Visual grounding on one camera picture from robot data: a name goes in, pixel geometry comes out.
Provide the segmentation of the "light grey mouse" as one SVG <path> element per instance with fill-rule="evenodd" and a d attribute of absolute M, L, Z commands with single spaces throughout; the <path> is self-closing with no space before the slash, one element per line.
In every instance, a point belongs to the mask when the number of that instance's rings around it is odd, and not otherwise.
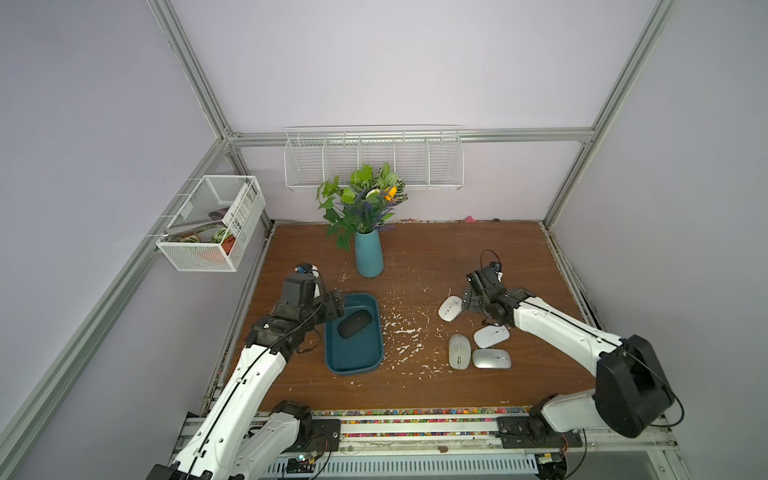
<path fill-rule="evenodd" d="M 471 364 L 472 347 L 467 337 L 454 334 L 448 342 L 448 363 L 453 370 L 466 370 Z"/>

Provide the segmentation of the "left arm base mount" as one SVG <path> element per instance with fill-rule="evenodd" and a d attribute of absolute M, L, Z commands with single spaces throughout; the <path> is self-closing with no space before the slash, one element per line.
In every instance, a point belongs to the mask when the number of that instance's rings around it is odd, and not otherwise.
<path fill-rule="evenodd" d="M 287 400 L 280 402 L 271 410 L 271 414 L 276 413 L 286 413 L 299 422 L 297 437 L 285 452 L 336 452 L 338 450 L 341 440 L 340 420 L 314 418 L 309 406 Z"/>

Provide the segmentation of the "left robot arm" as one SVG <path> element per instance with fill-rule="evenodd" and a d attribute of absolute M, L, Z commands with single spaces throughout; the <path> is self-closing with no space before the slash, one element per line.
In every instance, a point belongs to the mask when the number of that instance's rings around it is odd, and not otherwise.
<path fill-rule="evenodd" d="M 247 437 L 266 394 L 306 335 L 344 315 L 338 290 L 327 290 L 318 268 L 296 266 L 273 310 L 252 327 L 234 372 L 191 440 L 149 479 L 258 479 L 280 454 L 311 437 L 309 408 L 284 402 Z"/>

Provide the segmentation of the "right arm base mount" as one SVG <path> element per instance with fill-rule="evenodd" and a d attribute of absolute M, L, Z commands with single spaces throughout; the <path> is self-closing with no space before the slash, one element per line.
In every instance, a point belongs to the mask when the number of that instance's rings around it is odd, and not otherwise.
<path fill-rule="evenodd" d="M 504 449 L 558 449 L 565 451 L 570 447 L 582 447 L 583 438 L 578 430 L 556 432 L 545 420 L 543 407 L 554 399 L 554 395 L 545 397 L 537 403 L 527 415 L 502 416 L 496 419 L 498 433 Z"/>

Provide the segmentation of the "teal storage tray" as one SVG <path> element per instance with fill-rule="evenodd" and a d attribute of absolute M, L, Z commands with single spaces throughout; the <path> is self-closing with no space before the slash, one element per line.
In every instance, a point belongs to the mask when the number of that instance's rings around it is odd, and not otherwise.
<path fill-rule="evenodd" d="M 345 296 L 345 315 L 325 324 L 324 359 L 335 375 L 376 370 L 384 357 L 379 305 L 368 293 Z"/>

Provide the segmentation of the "black computer mouse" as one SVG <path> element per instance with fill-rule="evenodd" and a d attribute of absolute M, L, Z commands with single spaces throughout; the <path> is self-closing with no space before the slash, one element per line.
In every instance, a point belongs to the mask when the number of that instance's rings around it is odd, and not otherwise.
<path fill-rule="evenodd" d="M 337 326 L 337 333 L 344 339 L 356 335 L 373 320 L 367 310 L 357 310 L 344 318 Z"/>

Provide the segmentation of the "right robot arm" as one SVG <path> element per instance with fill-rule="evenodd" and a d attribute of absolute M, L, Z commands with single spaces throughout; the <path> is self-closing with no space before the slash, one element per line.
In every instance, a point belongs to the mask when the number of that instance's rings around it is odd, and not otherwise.
<path fill-rule="evenodd" d="M 648 340 L 592 327 L 525 288 L 507 288 L 502 276 L 498 262 L 467 274 L 462 309 L 484 315 L 492 326 L 512 326 L 540 338 L 595 379 L 591 389 L 536 404 L 525 427 L 529 437 L 541 442 L 572 430 L 610 429 L 636 438 L 670 407 L 682 404 Z"/>

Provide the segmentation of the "white mouse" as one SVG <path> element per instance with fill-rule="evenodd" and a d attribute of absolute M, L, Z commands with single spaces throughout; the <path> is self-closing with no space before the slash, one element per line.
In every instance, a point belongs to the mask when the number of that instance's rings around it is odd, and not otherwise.
<path fill-rule="evenodd" d="M 459 296 L 451 295 L 439 306 L 437 313 L 441 320 L 445 322 L 453 322 L 462 311 L 463 299 Z"/>
<path fill-rule="evenodd" d="M 473 339 L 479 349 L 488 349 L 510 338 L 510 331 L 506 326 L 488 325 L 477 330 Z"/>

